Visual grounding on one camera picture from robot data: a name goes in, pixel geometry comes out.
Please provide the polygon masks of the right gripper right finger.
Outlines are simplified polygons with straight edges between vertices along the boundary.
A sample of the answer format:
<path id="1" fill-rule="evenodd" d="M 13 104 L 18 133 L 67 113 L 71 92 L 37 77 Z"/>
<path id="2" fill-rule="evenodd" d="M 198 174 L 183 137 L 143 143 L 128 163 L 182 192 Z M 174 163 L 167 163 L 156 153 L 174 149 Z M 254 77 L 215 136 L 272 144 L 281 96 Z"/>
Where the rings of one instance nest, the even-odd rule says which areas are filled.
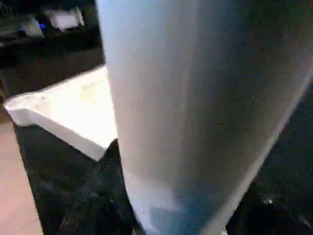
<path id="1" fill-rule="evenodd" d="M 227 224 L 229 235 L 311 235 L 313 227 L 272 199 L 245 195 Z"/>

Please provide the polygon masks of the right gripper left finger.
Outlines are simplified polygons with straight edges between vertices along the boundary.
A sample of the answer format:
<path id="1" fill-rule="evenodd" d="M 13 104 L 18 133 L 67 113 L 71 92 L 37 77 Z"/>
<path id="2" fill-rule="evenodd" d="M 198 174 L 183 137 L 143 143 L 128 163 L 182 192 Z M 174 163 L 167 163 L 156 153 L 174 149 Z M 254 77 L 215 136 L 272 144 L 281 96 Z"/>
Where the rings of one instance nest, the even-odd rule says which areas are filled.
<path id="1" fill-rule="evenodd" d="M 64 234 L 131 235 L 135 226 L 118 141 L 114 140 L 72 195 L 64 215 Z"/>

